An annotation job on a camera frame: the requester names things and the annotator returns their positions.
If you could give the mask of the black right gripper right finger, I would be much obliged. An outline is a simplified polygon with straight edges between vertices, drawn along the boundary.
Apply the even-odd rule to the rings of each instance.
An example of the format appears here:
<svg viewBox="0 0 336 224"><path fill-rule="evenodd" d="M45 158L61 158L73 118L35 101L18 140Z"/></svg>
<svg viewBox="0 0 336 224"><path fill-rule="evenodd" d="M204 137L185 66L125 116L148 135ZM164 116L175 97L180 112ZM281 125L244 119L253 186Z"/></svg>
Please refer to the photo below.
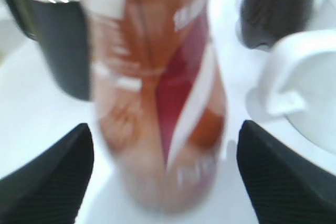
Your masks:
<svg viewBox="0 0 336 224"><path fill-rule="evenodd" d="M259 223L335 223L335 176L252 120L239 130L236 160Z"/></svg>

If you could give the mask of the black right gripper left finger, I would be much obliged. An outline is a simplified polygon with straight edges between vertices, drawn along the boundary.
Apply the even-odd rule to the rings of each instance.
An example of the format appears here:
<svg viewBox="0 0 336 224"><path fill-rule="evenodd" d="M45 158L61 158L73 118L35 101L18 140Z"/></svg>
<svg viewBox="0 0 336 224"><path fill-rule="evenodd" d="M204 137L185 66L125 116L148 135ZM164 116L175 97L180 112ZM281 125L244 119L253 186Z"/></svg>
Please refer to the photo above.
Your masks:
<svg viewBox="0 0 336 224"><path fill-rule="evenodd" d="M1 223L75 223L94 164L88 124L1 179Z"/></svg>

